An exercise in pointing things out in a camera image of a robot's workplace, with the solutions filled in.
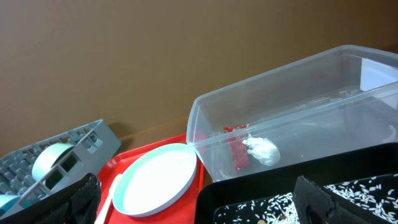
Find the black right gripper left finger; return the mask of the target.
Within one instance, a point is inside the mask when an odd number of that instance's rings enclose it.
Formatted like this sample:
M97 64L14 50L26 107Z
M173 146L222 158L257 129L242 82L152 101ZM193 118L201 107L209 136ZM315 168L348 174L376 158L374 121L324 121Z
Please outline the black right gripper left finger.
M101 182L94 174L25 208L1 224L93 224L101 201Z

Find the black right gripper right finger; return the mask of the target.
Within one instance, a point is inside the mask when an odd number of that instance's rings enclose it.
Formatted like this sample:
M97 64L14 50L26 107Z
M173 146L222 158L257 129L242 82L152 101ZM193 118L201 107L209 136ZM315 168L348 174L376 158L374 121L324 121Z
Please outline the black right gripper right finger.
M367 179L349 177L319 183L304 176L294 178L293 201L300 223L389 223L370 211L364 210L347 199L328 190L327 185Z

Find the white plastic spoon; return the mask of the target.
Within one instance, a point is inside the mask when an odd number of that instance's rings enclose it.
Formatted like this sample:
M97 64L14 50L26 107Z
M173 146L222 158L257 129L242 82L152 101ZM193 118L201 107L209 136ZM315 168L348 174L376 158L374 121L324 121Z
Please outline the white plastic spoon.
M109 188L108 196L106 197L106 200L104 201L104 204L103 204L98 216L96 217L94 224L104 224L105 223L106 216L108 214L108 210L110 208L114 192L116 190L116 187L117 187L119 181L121 180L121 177L122 177L122 174L118 174L114 178L114 180Z

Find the mint green bowl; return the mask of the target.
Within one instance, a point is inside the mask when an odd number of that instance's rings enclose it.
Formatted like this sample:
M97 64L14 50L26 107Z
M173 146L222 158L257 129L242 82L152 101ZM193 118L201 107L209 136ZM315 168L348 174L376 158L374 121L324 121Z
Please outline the mint green bowl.
M56 165L56 163L69 151L74 145L69 143L55 143L47 147L35 160L32 167L33 179L39 181ZM44 185L53 189L63 178L62 173L55 169L45 180Z

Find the white rice pile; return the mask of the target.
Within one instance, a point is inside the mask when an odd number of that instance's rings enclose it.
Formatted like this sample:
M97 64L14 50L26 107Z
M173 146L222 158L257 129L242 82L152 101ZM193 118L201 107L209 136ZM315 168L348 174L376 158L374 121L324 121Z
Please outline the white rice pile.
M331 184L326 188L389 223L397 223L397 174ZM214 224L298 222L291 192L225 205L213 215Z

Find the white tissue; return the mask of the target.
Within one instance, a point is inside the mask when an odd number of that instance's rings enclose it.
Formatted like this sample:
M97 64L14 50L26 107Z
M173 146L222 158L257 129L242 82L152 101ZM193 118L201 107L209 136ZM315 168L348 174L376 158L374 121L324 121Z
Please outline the white tissue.
M248 147L248 154L252 155L265 166L274 166L280 161L278 147L267 138L247 138L243 144Z

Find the light blue plate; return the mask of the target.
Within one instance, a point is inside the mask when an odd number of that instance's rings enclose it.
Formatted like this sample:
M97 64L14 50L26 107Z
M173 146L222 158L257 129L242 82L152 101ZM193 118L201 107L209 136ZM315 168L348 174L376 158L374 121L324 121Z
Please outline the light blue plate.
M197 155L190 146L172 143L157 147L123 172L114 191L114 208L131 217L159 213L188 190L196 171Z

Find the red snack wrapper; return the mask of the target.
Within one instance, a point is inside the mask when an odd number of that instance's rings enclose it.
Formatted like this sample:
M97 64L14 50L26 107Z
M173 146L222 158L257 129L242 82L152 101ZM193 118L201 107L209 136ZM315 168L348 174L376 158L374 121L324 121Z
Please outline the red snack wrapper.
M242 168L250 165L250 160L248 158L247 147L243 144L244 138L247 134L236 136L228 139L228 145L231 151L233 159L234 171L238 172Z

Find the light blue bowl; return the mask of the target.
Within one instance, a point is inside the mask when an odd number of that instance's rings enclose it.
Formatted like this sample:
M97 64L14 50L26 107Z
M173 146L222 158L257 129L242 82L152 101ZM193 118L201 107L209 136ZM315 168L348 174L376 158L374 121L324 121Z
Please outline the light blue bowl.
M0 208L1 210L9 210L20 199L19 195L0 195Z

